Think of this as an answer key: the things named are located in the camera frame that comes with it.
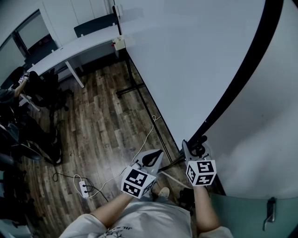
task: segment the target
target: white t-shirt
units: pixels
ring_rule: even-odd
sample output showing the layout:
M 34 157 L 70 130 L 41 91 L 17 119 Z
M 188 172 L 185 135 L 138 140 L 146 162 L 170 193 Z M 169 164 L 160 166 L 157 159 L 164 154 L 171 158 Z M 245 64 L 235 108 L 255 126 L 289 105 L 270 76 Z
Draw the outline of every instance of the white t-shirt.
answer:
M 60 238 L 192 238 L 189 211 L 157 202 L 132 202 L 109 230 L 94 216 L 81 215 Z M 219 227 L 199 238 L 233 238 Z

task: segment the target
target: shoe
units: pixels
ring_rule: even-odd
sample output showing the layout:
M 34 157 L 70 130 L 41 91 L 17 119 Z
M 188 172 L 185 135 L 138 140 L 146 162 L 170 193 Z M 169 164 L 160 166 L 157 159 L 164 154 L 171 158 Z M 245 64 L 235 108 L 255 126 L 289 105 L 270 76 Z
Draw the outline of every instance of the shoe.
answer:
M 57 161 L 55 161 L 56 164 L 61 163 L 61 155 L 62 155 L 62 151 L 61 151 L 61 149 L 59 149 L 59 159 Z
M 168 187 L 163 187 L 160 190 L 158 196 L 159 197 L 164 197 L 164 198 L 168 199 L 169 198 L 169 188 Z

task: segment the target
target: power strip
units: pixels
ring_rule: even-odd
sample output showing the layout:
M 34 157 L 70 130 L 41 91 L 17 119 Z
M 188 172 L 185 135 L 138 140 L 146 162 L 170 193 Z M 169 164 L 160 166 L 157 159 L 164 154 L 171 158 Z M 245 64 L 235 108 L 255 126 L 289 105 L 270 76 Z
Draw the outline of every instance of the power strip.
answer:
M 84 198 L 89 198 L 89 193 L 88 193 L 85 181 L 81 181 L 81 182 L 79 182 L 79 184 L 80 184 L 82 196 Z

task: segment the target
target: person sitting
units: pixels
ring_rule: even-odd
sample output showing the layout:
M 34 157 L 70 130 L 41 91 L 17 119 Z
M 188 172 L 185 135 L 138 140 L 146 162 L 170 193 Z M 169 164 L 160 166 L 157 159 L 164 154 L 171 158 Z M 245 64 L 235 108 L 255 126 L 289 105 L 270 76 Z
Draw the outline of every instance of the person sitting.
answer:
M 220 225 L 207 190 L 194 187 L 199 238 L 232 238 Z M 122 193 L 90 214 L 71 223 L 60 238 L 192 238 L 190 212 L 168 200 L 169 188 L 158 199 L 145 194 L 139 200 Z
M 61 150 L 54 143 L 57 142 L 56 133 L 45 133 L 37 122 L 27 112 L 19 107 L 19 96 L 29 79 L 29 73 L 22 77 L 23 81 L 16 89 L 0 89 L 0 123 L 8 127 L 10 123 L 17 126 L 19 141 L 35 142 L 55 163 L 61 162 Z

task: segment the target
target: door handle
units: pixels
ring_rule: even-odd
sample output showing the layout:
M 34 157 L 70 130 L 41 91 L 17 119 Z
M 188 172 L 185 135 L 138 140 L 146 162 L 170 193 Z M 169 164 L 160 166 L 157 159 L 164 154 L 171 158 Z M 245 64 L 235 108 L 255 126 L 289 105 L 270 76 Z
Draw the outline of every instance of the door handle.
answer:
M 270 198 L 267 202 L 267 218 L 263 222 L 263 231 L 266 230 L 267 223 L 268 222 L 274 222 L 275 221 L 275 212 L 276 212 L 276 199 Z

